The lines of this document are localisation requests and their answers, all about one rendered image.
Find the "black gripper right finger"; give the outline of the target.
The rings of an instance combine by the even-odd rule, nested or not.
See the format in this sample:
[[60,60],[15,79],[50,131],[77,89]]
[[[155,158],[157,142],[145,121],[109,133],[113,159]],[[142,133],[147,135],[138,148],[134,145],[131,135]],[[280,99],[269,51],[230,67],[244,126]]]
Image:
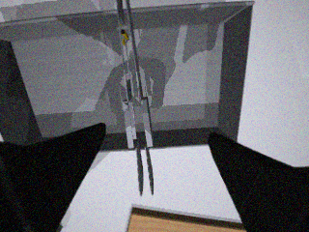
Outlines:
[[309,214],[309,167],[293,167],[216,132],[211,157],[246,232],[294,232]]

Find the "light brown wooden board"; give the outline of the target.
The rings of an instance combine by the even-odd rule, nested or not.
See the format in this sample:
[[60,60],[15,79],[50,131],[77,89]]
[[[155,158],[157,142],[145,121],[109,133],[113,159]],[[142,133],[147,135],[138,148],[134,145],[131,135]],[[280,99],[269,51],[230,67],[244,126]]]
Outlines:
[[246,232],[243,223],[132,208],[127,232]]

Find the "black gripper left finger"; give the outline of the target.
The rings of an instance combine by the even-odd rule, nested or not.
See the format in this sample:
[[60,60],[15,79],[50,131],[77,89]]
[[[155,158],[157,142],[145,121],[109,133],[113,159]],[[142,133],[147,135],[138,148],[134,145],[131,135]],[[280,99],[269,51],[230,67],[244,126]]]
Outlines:
[[27,146],[0,141],[0,184],[24,232],[56,232],[105,133],[98,123]]

